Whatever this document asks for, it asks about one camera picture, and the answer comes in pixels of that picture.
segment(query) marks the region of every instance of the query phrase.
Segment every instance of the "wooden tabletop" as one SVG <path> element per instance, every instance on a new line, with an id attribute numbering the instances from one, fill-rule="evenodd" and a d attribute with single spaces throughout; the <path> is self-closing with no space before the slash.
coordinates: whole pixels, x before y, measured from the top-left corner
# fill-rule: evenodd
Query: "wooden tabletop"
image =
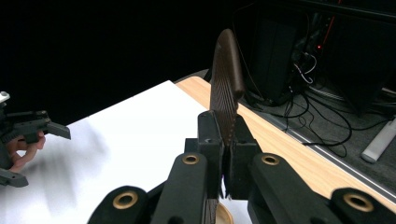
<path id="1" fill-rule="evenodd" d="M 205 108 L 209 108 L 210 84 L 203 79 L 189 77 L 178 82 L 177 86 Z M 395 203 L 328 161 L 316 151 L 303 146 L 243 105 L 239 105 L 238 114 L 244 118 L 262 151 L 283 157 L 316 193 L 330 198 L 335 189 L 360 189 L 396 213 Z"/>

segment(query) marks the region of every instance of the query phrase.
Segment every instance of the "human hand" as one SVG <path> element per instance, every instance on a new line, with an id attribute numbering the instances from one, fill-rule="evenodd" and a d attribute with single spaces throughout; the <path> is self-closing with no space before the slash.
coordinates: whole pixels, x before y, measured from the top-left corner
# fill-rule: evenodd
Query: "human hand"
<path id="1" fill-rule="evenodd" d="M 26 162 L 31 161 L 38 149 L 42 149 L 46 142 L 46 137 L 42 131 L 37 133 L 38 142 L 27 144 L 24 141 L 23 136 L 18 136 L 12 139 L 6 144 L 9 155 L 11 156 L 14 165 L 9 169 L 9 171 L 17 173 L 19 172 Z M 23 156 L 18 154 L 18 151 L 26 151 Z"/>

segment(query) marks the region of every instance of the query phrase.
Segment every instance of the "white table surface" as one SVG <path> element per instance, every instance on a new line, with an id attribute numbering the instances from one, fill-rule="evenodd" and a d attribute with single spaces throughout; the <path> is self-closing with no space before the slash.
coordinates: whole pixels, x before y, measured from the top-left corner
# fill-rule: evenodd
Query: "white table surface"
<path id="1" fill-rule="evenodd" d="M 185 139 L 197 137 L 204 111 L 166 81 L 68 125 L 72 140 L 48 134 L 21 171 L 29 186 L 0 186 L 0 223 L 87 223 L 111 190 L 155 188 L 184 152 Z M 221 202 L 236 224 L 248 223 L 246 202 Z"/>

